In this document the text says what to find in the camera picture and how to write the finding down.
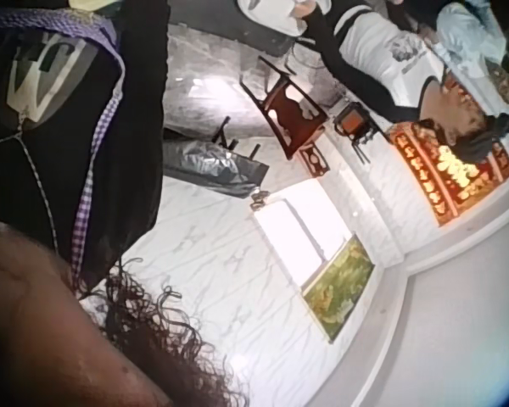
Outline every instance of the skin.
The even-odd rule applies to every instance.
[[[303,19],[316,8],[314,0],[295,6],[291,15]],[[424,94],[421,103],[421,120],[432,119],[445,131],[447,143],[456,144],[456,139],[479,130],[484,125],[483,113],[473,103],[464,103],[457,90],[447,92],[440,83],[433,81]]]
[[[172,406],[100,333],[69,268],[0,224],[0,365],[19,405]]]

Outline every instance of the light blue jeans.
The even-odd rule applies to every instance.
[[[497,64],[506,54],[506,38],[490,8],[489,0],[467,0],[478,17],[459,3],[451,3],[438,16],[440,43],[434,50],[471,77],[486,75],[484,59]]]

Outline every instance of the black clothing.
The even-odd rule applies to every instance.
[[[47,1],[55,6],[57,2]],[[98,151],[81,276],[94,287],[156,221],[162,188],[162,97],[167,78],[166,0],[126,0],[124,97]],[[8,79],[23,31],[0,30],[0,89]],[[120,73],[98,52],[60,108],[23,140],[41,177],[58,234],[71,260],[71,237],[90,156],[92,134]],[[0,106],[5,104],[0,91]],[[15,133],[0,120],[0,139]],[[0,145],[0,221],[53,248],[51,229],[31,167],[17,142]]]

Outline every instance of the framed picture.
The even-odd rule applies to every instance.
[[[360,299],[375,265],[354,235],[302,294],[333,343]]]

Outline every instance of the chair backrest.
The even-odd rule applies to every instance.
[[[305,104],[291,99],[287,90],[292,87],[299,92]],[[313,143],[323,131],[328,116],[288,75],[281,73],[277,84],[262,102],[262,113],[270,123],[288,159],[302,147]]]

